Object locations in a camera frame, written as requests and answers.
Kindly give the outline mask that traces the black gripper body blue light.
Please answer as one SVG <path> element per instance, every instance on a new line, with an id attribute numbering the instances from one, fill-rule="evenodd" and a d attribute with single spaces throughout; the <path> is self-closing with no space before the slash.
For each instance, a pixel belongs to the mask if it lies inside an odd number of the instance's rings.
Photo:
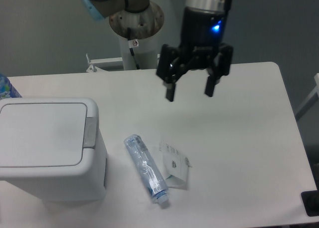
<path id="1" fill-rule="evenodd" d="M 190 70 L 201 70 L 201 48 L 217 47 L 222 43 L 226 19 L 226 12 L 185 7 L 178 48 L 192 58 Z"/>

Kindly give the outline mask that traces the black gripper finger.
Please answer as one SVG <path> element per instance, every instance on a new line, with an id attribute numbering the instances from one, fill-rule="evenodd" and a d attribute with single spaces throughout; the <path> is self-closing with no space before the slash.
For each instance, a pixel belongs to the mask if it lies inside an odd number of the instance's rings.
<path id="1" fill-rule="evenodd" d="M 222 76 L 230 73 L 230 66 L 233 56 L 233 46 L 221 43 L 217 47 L 201 48 L 199 59 L 200 69 L 206 69 L 208 73 L 205 94 L 212 97 L 215 86 Z"/>
<path id="2" fill-rule="evenodd" d="M 190 70 L 191 57 L 186 57 L 183 49 L 164 44 L 161 47 L 156 75 L 166 87 L 166 99 L 174 101 L 177 81 Z"/>

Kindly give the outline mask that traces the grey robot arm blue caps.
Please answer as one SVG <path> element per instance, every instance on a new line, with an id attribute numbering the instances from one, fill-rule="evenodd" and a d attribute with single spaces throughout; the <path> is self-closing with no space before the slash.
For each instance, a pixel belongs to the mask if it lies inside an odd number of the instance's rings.
<path id="1" fill-rule="evenodd" d="M 151 0 L 82 0 L 95 20 L 108 18 L 113 30 L 128 41 L 154 35 L 163 16 L 154 12 Z M 190 70 L 207 70 L 205 94 L 213 96 L 215 85 L 230 72 L 233 47 L 222 38 L 232 0 L 186 0 L 180 44 L 161 47 L 157 76 L 173 101 L 177 81 Z"/>

